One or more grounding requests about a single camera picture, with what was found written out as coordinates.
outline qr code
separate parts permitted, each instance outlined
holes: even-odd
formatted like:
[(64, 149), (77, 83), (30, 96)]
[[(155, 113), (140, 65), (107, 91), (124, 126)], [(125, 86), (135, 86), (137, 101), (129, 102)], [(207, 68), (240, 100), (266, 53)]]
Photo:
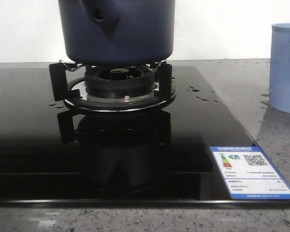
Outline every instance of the qr code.
[(249, 166), (268, 166), (265, 158), (261, 155), (244, 155)]

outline gray granite countertop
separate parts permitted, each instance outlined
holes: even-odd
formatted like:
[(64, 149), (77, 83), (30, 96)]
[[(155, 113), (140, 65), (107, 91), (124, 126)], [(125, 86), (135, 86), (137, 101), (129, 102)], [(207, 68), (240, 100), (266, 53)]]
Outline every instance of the gray granite countertop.
[[(268, 106), (270, 60), (170, 63), (199, 69), (290, 184), (290, 114)], [(47, 63), (8, 66), (34, 68)], [(0, 208), (0, 232), (32, 231), (290, 232), (290, 209)]]

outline black glass cooktop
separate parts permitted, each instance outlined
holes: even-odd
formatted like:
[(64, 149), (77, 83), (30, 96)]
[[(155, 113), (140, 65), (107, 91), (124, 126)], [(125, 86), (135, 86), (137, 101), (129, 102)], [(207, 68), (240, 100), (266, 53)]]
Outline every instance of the black glass cooktop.
[(256, 143), (194, 67), (173, 80), (161, 110), (84, 115), (54, 101), (47, 68), (0, 69), (0, 205), (290, 206), (230, 198), (209, 147)]

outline blue container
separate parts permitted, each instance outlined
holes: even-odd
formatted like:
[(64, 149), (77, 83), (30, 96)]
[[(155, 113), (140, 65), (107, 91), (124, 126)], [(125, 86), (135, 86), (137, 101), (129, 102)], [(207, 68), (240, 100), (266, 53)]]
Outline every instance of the blue container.
[(175, 0), (58, 0), (68, 57), (95, 66), (132, 66), (173, 51)]
[(272, 25), (270, 105), (290, 113), (290, 23)]

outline light blue cup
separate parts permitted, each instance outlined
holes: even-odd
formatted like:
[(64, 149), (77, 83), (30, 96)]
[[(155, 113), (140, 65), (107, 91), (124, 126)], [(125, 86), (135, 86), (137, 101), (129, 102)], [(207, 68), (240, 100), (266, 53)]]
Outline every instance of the light blue cup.
[(290, 23), (272, 25), (270, 105), (290, 113)]

